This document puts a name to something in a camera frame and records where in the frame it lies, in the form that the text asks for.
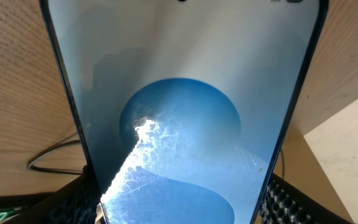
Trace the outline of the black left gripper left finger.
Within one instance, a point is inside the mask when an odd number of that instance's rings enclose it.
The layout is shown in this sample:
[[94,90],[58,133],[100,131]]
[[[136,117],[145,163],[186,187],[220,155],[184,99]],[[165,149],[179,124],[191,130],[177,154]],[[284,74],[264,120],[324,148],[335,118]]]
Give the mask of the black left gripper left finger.
[[94,175],[82,174],[41,202],[7,221],[8,224],[94,224],[100,192]]

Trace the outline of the blue Galaxy smartphone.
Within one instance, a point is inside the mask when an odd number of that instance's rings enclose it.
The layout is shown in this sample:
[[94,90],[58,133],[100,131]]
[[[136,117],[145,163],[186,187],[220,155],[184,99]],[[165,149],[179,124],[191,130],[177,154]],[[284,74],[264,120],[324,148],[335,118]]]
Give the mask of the blue Galaxy smartphone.
[[328,6],[41,1],[108,222],[255,222]]

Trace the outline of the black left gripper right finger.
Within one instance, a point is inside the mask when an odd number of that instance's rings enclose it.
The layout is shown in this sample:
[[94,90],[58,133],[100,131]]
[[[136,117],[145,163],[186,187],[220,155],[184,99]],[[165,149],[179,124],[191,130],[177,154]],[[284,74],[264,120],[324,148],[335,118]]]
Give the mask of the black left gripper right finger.
[[350,224],[275,174],[259,214],[261,224]]

